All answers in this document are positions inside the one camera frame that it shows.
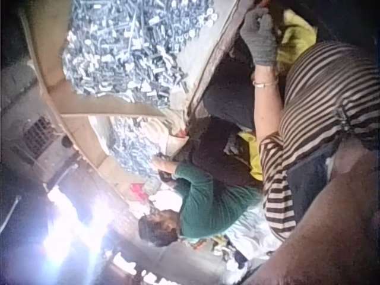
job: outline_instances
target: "bracelet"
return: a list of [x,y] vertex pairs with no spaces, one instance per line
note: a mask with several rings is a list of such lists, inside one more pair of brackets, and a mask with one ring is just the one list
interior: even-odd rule
[[273,85],[277,85],[277,83],[278,83],[278,79],[276,79],[275,81],[270,82],[270,83],[257,83],[255,80],[252,82],[252,84],[257,88],[264,88],[266,86],[273,86]]

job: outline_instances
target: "red object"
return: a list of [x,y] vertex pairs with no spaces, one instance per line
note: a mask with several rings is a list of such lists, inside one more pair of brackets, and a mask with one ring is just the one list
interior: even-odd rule
[[148,200],[148,194],[143,191],[143,183],[132,183],[131,191],[140,201]]

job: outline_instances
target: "window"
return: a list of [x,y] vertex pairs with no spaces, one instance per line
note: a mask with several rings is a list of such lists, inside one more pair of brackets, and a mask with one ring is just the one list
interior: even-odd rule
[[23,134],[23,141],[34,159],[38,159],[56,138],[55,128],[51,122],[43,116]]

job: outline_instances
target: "pile of screws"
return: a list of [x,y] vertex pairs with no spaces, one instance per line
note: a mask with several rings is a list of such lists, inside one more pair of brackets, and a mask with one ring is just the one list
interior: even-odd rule
[[158,172],[152,168],[150,161],[160,152],[160,148],[141,132],[140,125],[146,120],[142,117],[115,117],[107,144],[111,155],[128,172],[143,177],[157,177]]
[[213,0],[73,0],[67,46],[67,80],[87,96],[168,107],[170,91],[185,92],[176,62],[186,43],[211,27]]

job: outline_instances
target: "hand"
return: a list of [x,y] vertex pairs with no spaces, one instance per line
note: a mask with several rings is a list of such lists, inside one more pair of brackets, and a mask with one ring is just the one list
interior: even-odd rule
[[154,156],[151,161],[152,165],[163,172],[174,174],[177,169],[177,163],[162,159],[161,157]]
[[249,11],[245,15],[240,35],[247,44],[255,65],[265,67],[276,65],[276,37],[273,33],[273,21],[267,8]]

